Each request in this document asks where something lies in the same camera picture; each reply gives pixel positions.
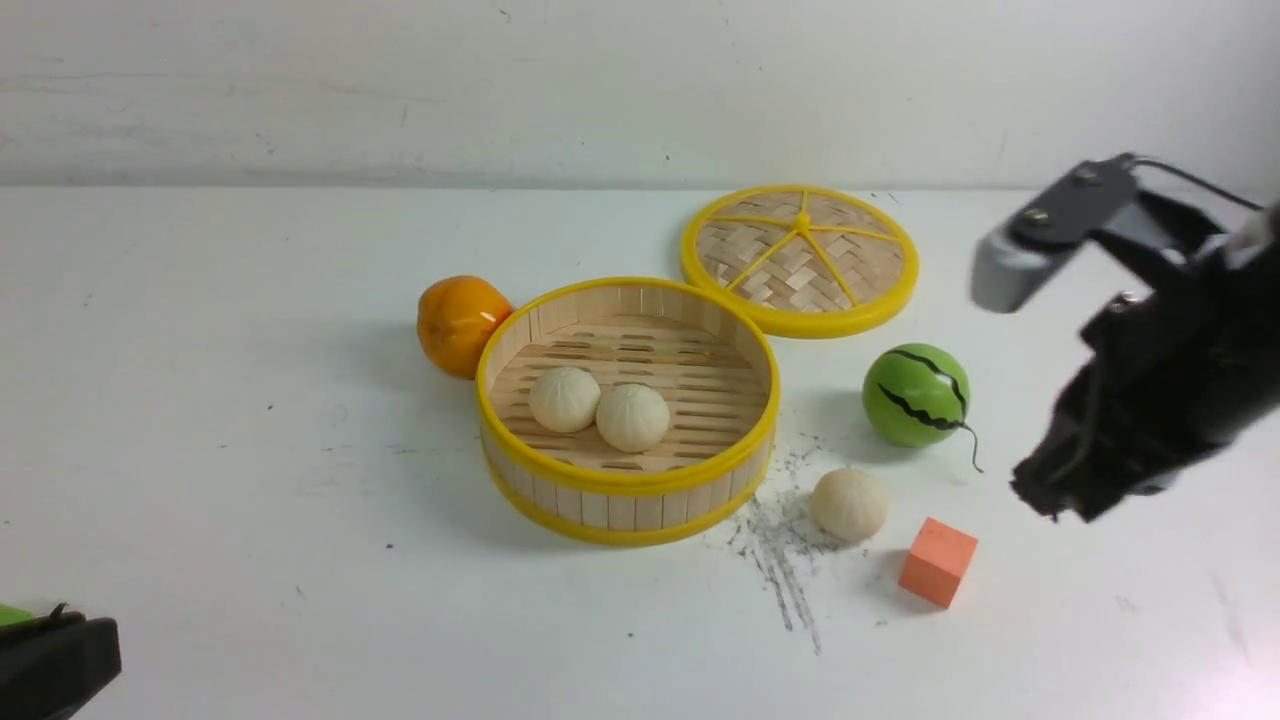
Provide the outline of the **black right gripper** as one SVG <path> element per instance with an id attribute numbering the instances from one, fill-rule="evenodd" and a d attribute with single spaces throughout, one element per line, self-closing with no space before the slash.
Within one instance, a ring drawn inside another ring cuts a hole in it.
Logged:
<path id="1" fill-rule="evenodd" d="M 1000 222 L 975 247 L 970 300 L 1019 311 L 1137 200 L 1134 159 L 1080 161 Z M 1277 407 L 1277 208 L 1229 234 L 1174 240 L 1199 247 L 1174 263 L 1123 236 L 1102 240 L 1149 295 L 1114 299 L 1082 329 L 1092 359 L 1012 469 L 1014 493 L 1039 515 L 1093 521 L 1157 495 Z"/>

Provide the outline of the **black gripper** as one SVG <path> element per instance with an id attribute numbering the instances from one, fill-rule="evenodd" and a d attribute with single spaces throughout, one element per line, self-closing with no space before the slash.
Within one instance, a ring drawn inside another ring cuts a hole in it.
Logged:
<path id="1" fill-rule="evenodd" d="M 122 673 L 116 620 L 59 603 L 1 629 L 1 717 L 70 719 Z"/>

